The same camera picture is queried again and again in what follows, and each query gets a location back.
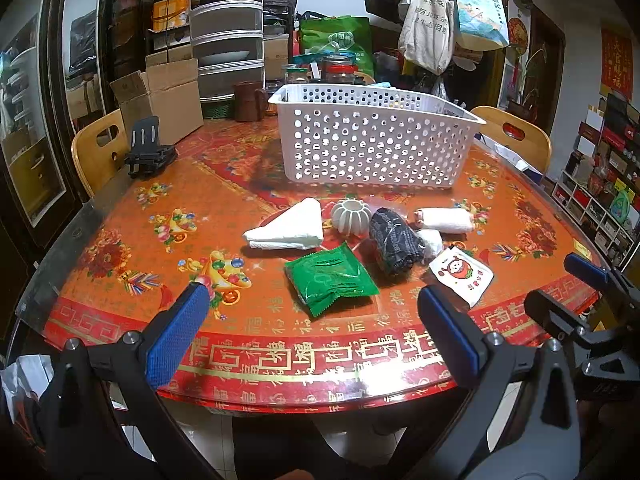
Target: white towel roll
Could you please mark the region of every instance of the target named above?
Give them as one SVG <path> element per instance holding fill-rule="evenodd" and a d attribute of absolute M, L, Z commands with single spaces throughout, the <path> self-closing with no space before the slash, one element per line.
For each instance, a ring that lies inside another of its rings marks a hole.
<path fill-rule="evenodd" d="M 457 235 L 474 230 L 474 216 L 462 208 L 430 207 L 415 212 L 415 222 L 421 229 Z"/>
<path fill-rule="evenodd" d="M 443 250 L 442 236 L 434 229 L 420 229 L 416 234 L 424 242 L 424 261 L 433 260 Z"/>

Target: hanging bag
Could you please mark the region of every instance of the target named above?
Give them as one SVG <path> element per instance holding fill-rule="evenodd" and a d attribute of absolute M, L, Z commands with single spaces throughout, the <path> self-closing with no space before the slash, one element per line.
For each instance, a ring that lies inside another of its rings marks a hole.
<path fill-rule="evenodd" d="M 502 0 L 456 0 L 456 42 L 469 50 L 497 50 L 509 44 Z"/>
<path fill-rule="evenodd" d="M 410 0 L 398 43 L 406 60 L 436 75 L 447 69 L 455 45 L 453 9 L 452 0 Z"/>

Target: table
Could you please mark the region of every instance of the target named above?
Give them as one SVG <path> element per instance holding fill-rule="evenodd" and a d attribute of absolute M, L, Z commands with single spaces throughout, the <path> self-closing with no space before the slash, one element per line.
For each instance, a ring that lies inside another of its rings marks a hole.
<path fill-rule="evenodd" d="M 86 204 L 17 308 L 57 348 L 72 336 L 110 343 L 143 329 L 190 280 L 208 276 L 219 284 L 209 317 L 162 396 L 244 412 L 336 412 L 453 386 L 417 315 L 418 292 L 435 283 L 427 267 L 388 280 L 370 255 L 370 240 L 349 238 L 380 295 L 335 304 L 313 319 L 283 272 L 287 260 L 305 253 L 246 246 L 244 231 L 307 196 L 322 205 L 324 249 L 343 241 L 329 213 L 346 196 L 375 195 L 407 212 L 426 206 L 472 212 L 474 232 L 447 243 L 495 273 L 469 315 L 510 342 L 542 336 L 524 313 L 530 290 L 541 288 L 574 312 L 597 298 L 562 261 L 579 242 L 602 265 L 598 251 L 540 188 L 479 143 L 448 190 L 293 184 L 284 175 L 275 118 L 211 121 L 177 149 L 178 159 L 161 176 L 131 181 L 123 170 Z"/>

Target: green bag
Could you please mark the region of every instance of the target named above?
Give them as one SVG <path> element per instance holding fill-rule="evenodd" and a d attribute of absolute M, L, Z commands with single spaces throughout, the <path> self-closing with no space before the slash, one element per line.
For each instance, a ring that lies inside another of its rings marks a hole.
<path fill-rule="evenodd" d="M 319 20 L 300 20 L 301 54 L 356 55 L 358 70 L 374 76 L 373 47 L 368 18 L 341 16 Z"/>

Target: green snack packet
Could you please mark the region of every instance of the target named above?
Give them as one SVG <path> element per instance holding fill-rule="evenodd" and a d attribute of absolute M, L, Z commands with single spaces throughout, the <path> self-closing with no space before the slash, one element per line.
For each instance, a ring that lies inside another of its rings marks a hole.
<path fill-rule="evenodd" d="M 338 298 L 380 293 L 346 242 L 337 249 L 308 254 L 284 267 L 313 317 L 320 316 Z"/>

